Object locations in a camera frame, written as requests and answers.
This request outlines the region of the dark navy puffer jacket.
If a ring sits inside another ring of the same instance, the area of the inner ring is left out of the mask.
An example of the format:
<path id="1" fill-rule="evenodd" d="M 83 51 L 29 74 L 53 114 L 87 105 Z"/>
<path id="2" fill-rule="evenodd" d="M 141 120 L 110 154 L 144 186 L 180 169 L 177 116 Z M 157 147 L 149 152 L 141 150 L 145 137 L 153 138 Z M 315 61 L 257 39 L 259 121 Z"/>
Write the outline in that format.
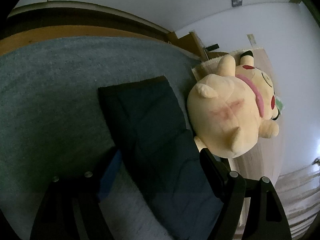
<path id="1" fill-rule="evenodd" d="M 199 150 L 168 80 L 100 87 L 99 105 L 125 169 L 175 239 L 232 239 L 236 230 L 210 187 L 224 163 L 201 167 Z"/>

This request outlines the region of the beige pleated curtain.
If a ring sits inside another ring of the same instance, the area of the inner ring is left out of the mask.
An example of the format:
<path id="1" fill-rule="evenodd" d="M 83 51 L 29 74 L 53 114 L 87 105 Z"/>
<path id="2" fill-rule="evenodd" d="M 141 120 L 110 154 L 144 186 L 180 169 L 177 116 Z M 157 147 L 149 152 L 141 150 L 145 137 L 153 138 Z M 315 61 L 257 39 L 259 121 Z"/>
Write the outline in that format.
<path id="1" fill-rule="evenodd" d="M 279 176 L 276 192 L 283 205 L 292 239 L 300 239 L 319 212 L 319 166 Z"/>

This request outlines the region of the green patterned cloth piece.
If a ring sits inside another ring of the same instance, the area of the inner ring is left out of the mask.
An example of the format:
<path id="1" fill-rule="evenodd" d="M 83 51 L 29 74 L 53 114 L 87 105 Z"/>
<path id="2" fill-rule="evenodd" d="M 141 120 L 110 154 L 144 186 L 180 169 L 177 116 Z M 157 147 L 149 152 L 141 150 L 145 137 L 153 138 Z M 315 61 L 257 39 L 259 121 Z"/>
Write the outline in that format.
<path id="1" fill-rule="evenodd" d="M 276 107 L 278 109 L 279 115 L 281 115 L 285 107 L 284 107 L 283 101 L 278 96 L 276 96 Z"/>

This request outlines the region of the white wall socket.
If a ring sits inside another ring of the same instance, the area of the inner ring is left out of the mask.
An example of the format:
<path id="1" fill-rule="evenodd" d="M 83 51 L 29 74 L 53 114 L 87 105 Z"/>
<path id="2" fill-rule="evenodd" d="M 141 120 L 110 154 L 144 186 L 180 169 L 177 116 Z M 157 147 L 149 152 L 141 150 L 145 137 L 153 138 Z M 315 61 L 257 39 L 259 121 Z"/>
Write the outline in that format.
<path id="1" fill-rule="evenodd" d="M 257 46 L 257 42 L 255 40 L 255 36 L 253 34 L 247 34 L 247 38 L 251 44 L 252 47 L 256 47 Z"/>

